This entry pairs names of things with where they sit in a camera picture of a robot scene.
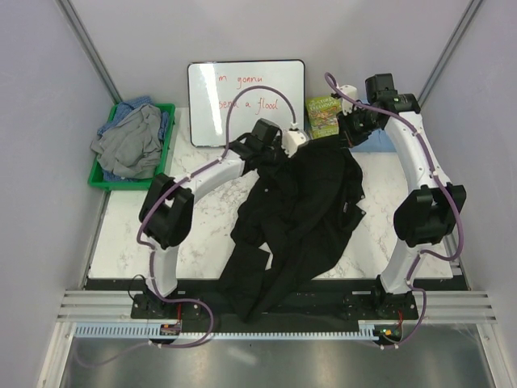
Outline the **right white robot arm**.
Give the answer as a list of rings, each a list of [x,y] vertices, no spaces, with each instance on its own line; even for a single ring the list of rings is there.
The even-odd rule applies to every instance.
[[[355,87],[340,86],[331,74],[326,81],[341,101],[337,120],[342,145],[355,147],[377,129],[383,130],[405,174],[408,196],[393,216],[397,243],[379,276],[383,290],[369,300],[375,316],[388,318],[399,308],[397,295],[413,291],[423,256],[446,262],[459,258],[464,248],[460,211],[466,190],[443,171],[428,141],[416,97],[400,93],[391,74],[366,79],[366,102],[358,100]]]

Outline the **black long sleeve shirt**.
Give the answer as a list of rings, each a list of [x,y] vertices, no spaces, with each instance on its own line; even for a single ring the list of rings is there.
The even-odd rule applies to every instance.
[[[237,211],[219,278],[236,296],[287,293],[334,268],[363,218],[363,172],[350,150],[311,141],[258,180]]]

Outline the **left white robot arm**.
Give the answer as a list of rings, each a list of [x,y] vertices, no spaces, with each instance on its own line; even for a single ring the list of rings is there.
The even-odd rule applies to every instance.
[[[137,243],[150,249],[149,308],[160,318],[177,309],[179,245],[191,232],[195,204],[221,185],[257,168],[281,149],[281,130],[266,119],[231,141],[223,154],[181,178],[156,175],[139,213]]]

